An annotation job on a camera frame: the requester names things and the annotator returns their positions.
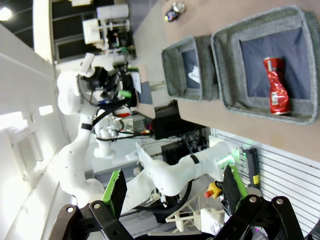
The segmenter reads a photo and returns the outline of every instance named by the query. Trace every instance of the large gray bin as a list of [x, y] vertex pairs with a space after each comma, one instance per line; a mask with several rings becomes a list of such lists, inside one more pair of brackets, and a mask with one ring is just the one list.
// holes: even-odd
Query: large gray bin
[[[188, 36], [162, 51], [167, 91], [176, 100], [211, 101], [219, 98], [210, 36]], [[199, 68], [200, 83], [188, 77]]]
[[[301, 63], [306, 63], [305, 71], [307, 74], [305, 74], [305, 79], [298, 77], [297, 80], [300, 81], [302, 85], [307, 86], [308, 92], [305, 94], [307, 97], [294, 98], [289, 95], [291, 112], [288, 115], [274, 115], [270, 113], [268, 96], [254, 96], [248, 91], [251, 87], [247, 82], [248, 78], [246, 76], [246, 73], [248, 74], [248, 67], [251, 68], [252, 71], [256, 69], [254, 66], [245, 66], [243, 43], [297, 29], [302, 29], [305, 51], [304, 53], [298, 52], [292, 47], [292, 52], [289, 54], [296, 54], [298, 58], [305, 56], [305, 59], [299, 60], [301, 60]], [[279, 7], [260, 13], [213, 33], [211, 36], [211, 46], [220, 96], [226, 109], [235, 113], [300, 125], [313, 123], [318, 117], [319, 108], [319, 33], [319, 25], [315, 17], [311, 13], [305, 12], [294, 5]], [[264, 49], [263, 44], [256, 47], [260, 48], [261, 51]], [[263, 58], [257, 62], [259, 68], [263, 68]], [[299, 67], [297, 69], [289, 69], [289, 71], [299, 71]], [[267, 73], [264, 72], [262, 74], [265, 74], [265, 84], [269, 85], [269, 82], [267, 82]]]

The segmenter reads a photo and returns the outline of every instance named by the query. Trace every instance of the screw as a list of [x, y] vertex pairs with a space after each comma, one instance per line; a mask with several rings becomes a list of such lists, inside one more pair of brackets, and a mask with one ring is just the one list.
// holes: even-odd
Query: screw
[[278, 199], [276, 200], [276, 203], [281, 205], [281, 204], [284, 203], [284, 201], [283, 201], [281, 198], [278, 198]]
[[257, 201], [257, 198], [255, 196], [250, 197], [250, 202], [255, 203]]

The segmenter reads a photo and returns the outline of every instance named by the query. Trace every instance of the metal grille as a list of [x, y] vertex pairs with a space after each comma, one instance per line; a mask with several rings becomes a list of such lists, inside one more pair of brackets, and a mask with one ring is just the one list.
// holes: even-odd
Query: metal grille
[[[257, 149], [263, 197], [270, 201], [275, 196], [286, 196], [306, 236], [320, 218], [320, 162], [228, 132], [211, 129], [211, 134], [242, 148]], [[247, 164], [243, 158], [242, 155], [239, 173], [244, 184], [248, 185]]]

